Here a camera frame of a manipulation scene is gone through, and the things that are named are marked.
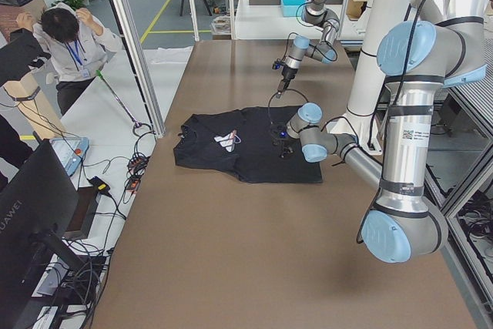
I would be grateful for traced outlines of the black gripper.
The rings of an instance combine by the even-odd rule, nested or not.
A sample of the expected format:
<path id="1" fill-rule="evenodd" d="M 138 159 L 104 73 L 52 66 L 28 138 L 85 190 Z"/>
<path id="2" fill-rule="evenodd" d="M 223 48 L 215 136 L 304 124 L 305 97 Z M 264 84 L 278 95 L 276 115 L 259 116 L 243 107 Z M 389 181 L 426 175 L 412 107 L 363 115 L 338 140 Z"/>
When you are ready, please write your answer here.
<path id="1" fill-rule="evenodd" d="M 293 155 L 293 139 L 287 134 L 287 127 L 283 123 L 271 123 L 269 134 L 272 144 L 280 147 L 281 159 L 289 159 Z"/>
<path id="2" fill-rule="evenodd" d="M 290 82 L 296 77 L 297 69 L 284 65 L 282 68 L 282 79 L 277 87 L 278 92 L 285 92 L 290 85 Z"/>

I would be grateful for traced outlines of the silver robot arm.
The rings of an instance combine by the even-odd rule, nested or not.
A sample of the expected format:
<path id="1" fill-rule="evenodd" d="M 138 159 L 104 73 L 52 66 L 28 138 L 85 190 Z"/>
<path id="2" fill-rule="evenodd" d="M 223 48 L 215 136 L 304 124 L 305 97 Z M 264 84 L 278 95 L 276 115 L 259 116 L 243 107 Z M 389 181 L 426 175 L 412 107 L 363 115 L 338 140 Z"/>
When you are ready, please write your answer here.
<path id="1" fill-rule="evenodd" d="M 294 39 L 279 92 L 286 92 L 303 57 L 324 61 L 335 26 L 326 0 L 311 0 L 302 19 L 324 32 L 317 45 Z M 484 14 L 488 0 L 374 0 L 345 114 L 333 129 L 308 102 L 281 127 L 278 139 L 297 139 L 305 159 L 338 155 L 377 194 L 357 241 L 379 260 L 403 263 L 440 249 L 448 236 L 440 210 L 424 195 L 434 95 L 442 87 L 483 79 Z"/>
<path id="2" fill-rule="evenodd" d="M 296 17 L 309 26 L 321 29 L 320 41 L 312 43 L 307 37 L 296 35 L 291 47 L 287 48 L 283 58 L 273 64 L 274 69 L 282 69 L 282 79 L 277 87 L 277 97 L 289 89 L 290 82 L 296 77 L 302 60 L 307 57 L 324 64 L 337 60 L 333 42 L 339 32 L 340 18 L 327 7 L 327 0 L 310 0 L 298 7 Z"/>

